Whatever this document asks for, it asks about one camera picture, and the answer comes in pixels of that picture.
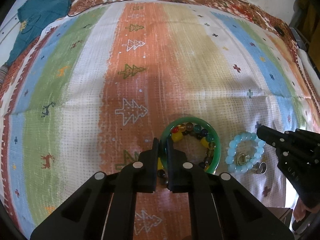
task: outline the bed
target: bed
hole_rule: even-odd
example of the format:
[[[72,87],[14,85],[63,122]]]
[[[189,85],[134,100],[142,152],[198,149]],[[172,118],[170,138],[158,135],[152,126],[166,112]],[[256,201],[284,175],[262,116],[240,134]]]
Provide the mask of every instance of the bed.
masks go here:
[[[95,172],[134,162],[180,117],[216,130],[217,174],[241,132],[320,132],[290,29],[246,0],[72,0],[15,60],[0,98],[0,198],[28,239]],[[177,147],[191,162],[204,157],[192,138]],[[234,176],[265,206],[284,207],[286,179],[268,145],[263,161],[265,174]],[[189,219],[188,195],[159,182],[137,196],[134,239],[183,239]]]

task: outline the beaded bracelet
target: beaded bracelet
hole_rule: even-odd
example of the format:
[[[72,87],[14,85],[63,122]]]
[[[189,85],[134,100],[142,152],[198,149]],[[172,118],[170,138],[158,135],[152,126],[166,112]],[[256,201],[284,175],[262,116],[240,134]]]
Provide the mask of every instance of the beaded bracelet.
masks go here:
[[[200,140],[207,148],[204,161],[199,163],[207,173],[214,173],[221,156],[220,140],[213,127],[206,121],[196,117],[183,117],[170,123],[161,135],[160,159],[166,168],[166,140],[170,136],[173,142],[180,141],[184,136],[191,135]]]
[[[244,155],[245,156],[245,162],[239,163],[240,165],[235,165],[234,162],[234,156],[236,155],[236,148],[239,143],[243,141],[254,141],[258,143],[257,146],[254,146],[255,153],[253,157],[250,157],[249,155]],[[241,135],[238,134],[235,136],[235,138],[229,143],[230,148],[228,149],[228,156],[225,159],[226,164],[228,164],[228,171],[230,173],[235,172],[235,174],[240,174],[240,173],[246,173],[248,170],[251,170],[253,168],[253,165],[255,165],[258,160],[261,159],[262,154],[264,153],[264,145],[266,143],[262,140],[260,140],[257,137],[256,133],[249,133],[245,132],[242,133]]]

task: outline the reindeer print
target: reindeer print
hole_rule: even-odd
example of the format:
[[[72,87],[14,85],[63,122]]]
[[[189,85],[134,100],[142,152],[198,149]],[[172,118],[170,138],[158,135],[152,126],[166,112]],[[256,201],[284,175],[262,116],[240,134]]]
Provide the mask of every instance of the reindeer print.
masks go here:
[[[43,167],[41,169],[50,169],[50,159],[54,162],[54,157],[49,153],[47,156],[41,156],[42,160],[45,160],[45,164],[42,163]]]
[[[45,109],[45,113],[44,113],[44,112],[42,112],[43,116],[41,116],[41,117],[46,117],[47,115],[49,115],[49,110],[48,110],[49,106],[54,107],[55,105],[56,105],[56,103],[55,103],[55,102],[51,102],[49,105],[47,105],[47,106],[43,106],[43,108],[42,108],[42,109]]]

